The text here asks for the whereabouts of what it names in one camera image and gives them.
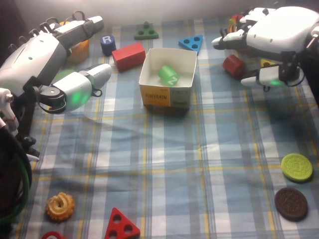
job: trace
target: green triangle block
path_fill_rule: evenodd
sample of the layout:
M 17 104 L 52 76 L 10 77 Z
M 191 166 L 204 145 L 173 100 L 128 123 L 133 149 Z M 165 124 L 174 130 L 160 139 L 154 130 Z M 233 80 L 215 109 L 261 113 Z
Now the green triangle block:
M 142 28 L 134 36 L 135 40 L 158 39 L 159 34 L 154 30 L 153 25 L 147 21 L 144 22 Z

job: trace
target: plaid tablecloth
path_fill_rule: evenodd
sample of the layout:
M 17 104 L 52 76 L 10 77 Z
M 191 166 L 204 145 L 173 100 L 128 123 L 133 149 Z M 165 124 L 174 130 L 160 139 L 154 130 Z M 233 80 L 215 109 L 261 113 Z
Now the plaid tablecloth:
M 191 107 L 182 117 L 147 111 L 138 84 L 142 67 L 118 74 L 112 58 L 103 56 L 102 35 L 114 35 L 117 48 L 124 47 L 135 42 L 136 26 L 105 28 L 91 39 L 89 59 L 66 68 L 109 63 L 112 77 L 101 98 L 74 112 L 36 109 L 31 135 L 41 157 L 11 238 L 58 231 L 67 239 L 102 239 L 113 207 L 140 228 L 141 238 L 319 238 L 319 111 L 313 95 L 306 82 L 264 93 L 232 79 L 222 68 L 227 52 L 211 47 L 221 26 L 227 19 L 154 24 L 160 38 L 141 41 L 147 52 L 204 36 Z M 311 182 L 295 184 L 283 176 L 281 159 L 293 152 L 312 162 Z M 286 186 L 308 200 L 308 216 L 299 223 L 276 211 L 274 195 Z M 72 195 L 76 208 L 67 222 L 54 224 L 44 209 L 59 192 Z

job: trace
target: open cardboard box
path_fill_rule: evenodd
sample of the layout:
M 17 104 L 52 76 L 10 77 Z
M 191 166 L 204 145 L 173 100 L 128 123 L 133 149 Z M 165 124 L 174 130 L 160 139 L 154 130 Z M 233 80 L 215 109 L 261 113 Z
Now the open cardboard box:
M 150 49 L 139 80 L 143 104 L 189 108 L 196 61 L 196 51 L 175 48 Z M 159 78 L 158 72 L 164 65 L 170 65 L 179 74 L 175 86 L 165 86 Z

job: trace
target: blue triangle block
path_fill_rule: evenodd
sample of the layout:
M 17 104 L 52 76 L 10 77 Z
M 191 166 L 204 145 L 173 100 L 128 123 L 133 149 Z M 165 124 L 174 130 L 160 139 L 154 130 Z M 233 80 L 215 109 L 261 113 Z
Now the blue triangle block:
M 202 42 L 203 42 L 203 35 L 200 35 L 200 36 L 192 36 L 192 37 L 184 38 L 180 40 L 178 44 L 187 50 L 197 51 L 197 55 L 198 55 Z

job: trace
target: white wall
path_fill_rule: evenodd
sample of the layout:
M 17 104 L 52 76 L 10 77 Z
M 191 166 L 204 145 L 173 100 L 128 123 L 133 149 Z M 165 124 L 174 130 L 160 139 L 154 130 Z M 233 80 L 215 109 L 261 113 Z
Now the white wall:
M 285 0 L 14 0 L 28 29 L 49 17 L 64 21 L 75 10 L 100 15 L 107 26 L 231 15 Z

